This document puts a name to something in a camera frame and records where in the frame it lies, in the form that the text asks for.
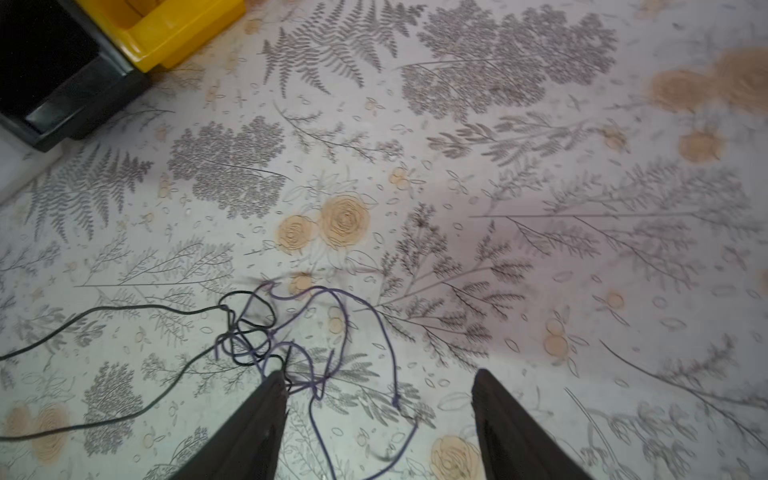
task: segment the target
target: black container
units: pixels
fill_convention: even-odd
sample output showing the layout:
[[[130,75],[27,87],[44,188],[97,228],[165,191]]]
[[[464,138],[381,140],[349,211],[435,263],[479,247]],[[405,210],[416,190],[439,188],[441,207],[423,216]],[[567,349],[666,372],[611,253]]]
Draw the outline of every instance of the black container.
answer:
[[[40,151],[149,87],[74,0],[0,0],[0,125]]]

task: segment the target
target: purple cord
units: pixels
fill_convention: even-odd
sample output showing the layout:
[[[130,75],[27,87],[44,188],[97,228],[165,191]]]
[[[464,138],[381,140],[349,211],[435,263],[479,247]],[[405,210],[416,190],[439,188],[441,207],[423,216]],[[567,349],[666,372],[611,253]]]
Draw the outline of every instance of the purple cord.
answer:
[[[251,296],[249,296],[248,301],[246,303],[246,306],[243,308],[243,311],[240,313],[240,315],[237,317],[237,320],[234,320],[232,322],[232,325],[230,326],[230,331],[224,335],[221,336],[219,340],[217,340],[217,347],[214,350],[214,354],[216,358],[218,359],[218,346],[219,343],[221,343],[221,349],[224,353],[226,353],[228,356],[231,356],[233,361],[240,365],[240,363],[237,361],[238,357],[241,356],[251,356],[253,358],[253,364],[256,366],[256,368],[259,370],[259,373],[262,376],[262,379],[266,378],[266,364],[269,362],[269,359],[271,356],[273,356],[273,352],[275,352],[279,348],[283,347],[289,347],[290,349],[296,349],[299,353],[301,353],[304,357],[306,357],[307,366],[309,367],[309,378],[310,380],[307,380],[306,382],[294,382],[292,384],[298,386],[296,389],[291,389],[289,391],[289,395],[295,395],[299,392],[302,392],[306,389],[312,390],[312,397],[310,398],[309,403],[309,415],[310,415],[310,423],[312,424],[312,428],[315,432],[315,435],[317,436],[317,440],[320,444],[320,448],[323,450],[323,455],[326,458],[326,461],[328,462],[328,467],[330,469],[331,477],[333,480],[336,480],[336,471],[333,467],[333,463],[331,462],[330,455],[328,453],[328,449],[326,448],[326,444],[323,441],[323,436],[320,434],[320,431],[317,427],[317,424],[315,422],[315,418],[313,415],[313,403],[315,400],[322,400],[325,391],[326,391],[326,383],[329,379],[333,378],[335,374],[337,374],[341,370],[341,366],[343,364],[344,360],[344,349],[346,348],[347,340],[349,337],[349,314],[347,313],[347,310],[341,301],[341,299],[337,296],[338,294],[345,295],[353,300],[355,300],[358,303],[361,303],[365,308],[368,310],[371,310],[373,314],[376,316],[376,320],[379,322],[379,327],[382,330],[382,334],[384,335],[384,340],[386,341],[387,347],[389,348],[389,352],[392,356],[392,377],[393,377],[393,389],[394,389],[394,395],[392,396],[392,406],[395,407],[398,411],[400,411],[400,394],[399,394],[399,384],[397,380],[397,359],[395,357],[395,350],[392,348],[392,343],[389,341],[389,335],[387,335],[386,328],[384,327],[384,322],[382,321],[381,317],[379,316],[379,312],[376,311],[376,308],[368,303],[367,301],[363,300],[362,298],[352,295],[351,293],[337,289],[337,288],[328,288],[326,286],[320,286],[315,285],[310,287],[307,290],[304,290],[301,293],[298,293],[296,295],[292,296],[277,296],[274,293],[272,293],[272,288],[276,286],[276,283],[272,280],[267,280],[266,282],[261,283],[254,291]],[[259,290],[262,288],[266,288],[266,293],[274,300],[280,300],[280,301],[287,301],[287,300],[295,300],[304,294],[308,293],[310,290],[319,290],[317,293],[314,293],[299,309],[297,312],[295,312],[285,323],[279,326],[272,326],[271,328],[264,327],[264,329],[259,329],[257,331],[260,331],[266,335],[266,340],[262,342],[259,346],[251,347],[250,342],[248,342],[245,339],[245,333],[243,330],[240,329],[240,321],[243,319],[243,316],[245,315],[246,311],[250,307],[251,301],[253,298],[257,297],[257,294]],[[295,343],[293,341],[281,341],[281,342],[275,342],[273,344],[273,341],[275,340],[275,334],[278,333],[280,330],[285,328],[286,326],[290,325],[294,320],[299,318],[301,314],[309,308],[312,301],[315,300],[318,296],[324,294],[324,293],[330,293],[333,299],[336,301],[336,304],[341,309],[341,312],[344,317],[344,338],[341,344],[341,347],[339,348],[339,360],[336,363],[336,366],[334,366],[332,369],[330,368],[331,363],[333,361],[333,356],[335,355],[336,350],[331,349],[328,360],[326,361],[326,368],[325,372],[321,377],[315,376],[315,368],[312,361],[311,356],[309,355],[309,352],[306,351],[301,345],[298,343]],[[227,351],[227,349],[223,346],[223,342],[225,339],[235,339],[243,348],[244,351],[241,353],[236,353],[234,350],[231,352]],[[261,354],[259,353],[259,350],[264,348],[264,346],[268,346],[268,350],[266,353]],[[283,368],[287,366],[288,359],[283,360]],[[416,433],[416,429],[419,427],[419,421],[418,419],[413,422],[413,429],[411,430],[410,434],[408,435],[408,438],[406,439],[405,443],[403,444],[400,451],[395,455],[395,457],[392,459],[392,461],[381,471],[377,472],[376,474],[369,476],[367,478],[364,478],[363,480],[373,480],[374,478],[378,478],[381,475],[384,475],[388,470],[390,470],[395,464],[401,459],[403,454],[405,453],[406,449],[408,448],[408,445],[410,444],[411,440],[413,439],[413,436]]]

